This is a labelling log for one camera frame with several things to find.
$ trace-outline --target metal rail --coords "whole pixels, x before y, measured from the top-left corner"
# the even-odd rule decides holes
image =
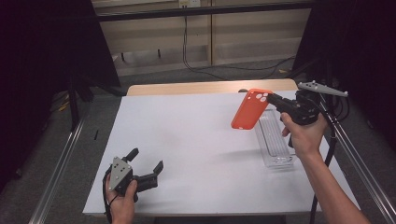
[[[361,178],[361,181],[369,191],[370,195],[372,196],[373,200],[381,211],[384,219],[389,224],[396,224],[396,210],[389,196],[382,189],[382,187],[374,178],[373,174],[367,168],[366,164],[361,158],[361,155],[359,154],[358,150],[353,146],[350,139],[347,137],[347,133],[344,131],[341,124],[338,122],[337,119],[332,120],[335,121],[333,125],[338,142],[342,145],[345,153],[349,157],[352,165],[355,167],[355,170]]]
[[[84,116],[79,120],[79,123],[75,128],[75,130],[69,134],[69,138],[67,139],[66,145],[64,146],[64,150],[62,152],[61,158],[58,160],[58,163],[56,164],[55,170],[52,173],[52,176],[46,186],[46,189],[41,195],[40,201],[38,202],[37,207],[35,208],[35,211],[32,214],[29,224],[44,223],[47,214],[50,210],[50,207],[52,205],[52,201],[55,197],[58,186],[64,175],[64,170],[66,169],[67,163],[69,162],[70,156],[72,155],[79,134],[81,133],[85,118],[88,117],[89,112],[90,112],[90,105],[88,105],[88,108],[84,113]]]
[[[153,11],[138,11],[127,13],[103,13],[96,17],[90,18],[76,18],[76,20],[96,20],[96,21],[130,21],[154,18],[168,18],[168,17],[185,17],[185,16],[200,16],[200,15],[215,15],[215,14],[229,14],[242,12],[257,12],[257,11],[276,11],[276,10],[291,10],[312,8],[317,4],[328,4],[327,1],[316,3],[315,1],[302,2],[284,2],[284,3],[268,3],[256,5],[242,5],[242,6],[225,6],[225,7],[190,7],[190,8],[173,8]]]

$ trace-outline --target electrical outlet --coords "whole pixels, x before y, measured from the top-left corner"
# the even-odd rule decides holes
[[[190,7],[200,7],[201,0],[190,0]]]
[[[190,0],[178,0],[178,7],[190,7]]]
[[[178,7],[200,7],[201,0],[178,0]]]

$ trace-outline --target transparent plastic box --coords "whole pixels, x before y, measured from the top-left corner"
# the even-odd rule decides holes
[[[262,150],[265,166],[269,168],[291,167],[295,155],[290,154],[286,139],[282,136],[274,109],[266,109],[254,129]]]

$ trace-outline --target white table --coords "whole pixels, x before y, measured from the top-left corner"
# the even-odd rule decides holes
[[[294,98],[295,91],[276,93]],[[103,175],[114,156],[123,157],[134,147],[140,151],[130,163],[136,175],[151,173],[158,161],[164,165],[159,187],[138,194],[138,215],[273,215],[310,211],[314,192],[300,161],[289,170],[270,170],[264,166],[254,131],[231,128],[244,95],[123,97],[83,213],[103,215]],[[327,149],[323,140],[323,156]],[[330,169],[358,205],[335,159]]]

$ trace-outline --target red phone case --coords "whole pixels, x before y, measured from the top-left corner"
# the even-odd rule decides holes
[[[273,92],[260,89],[249,90],[233,117],[231,127],[242,130],[252,129],[268,106],[268,101],[266,100],[268,93]]]

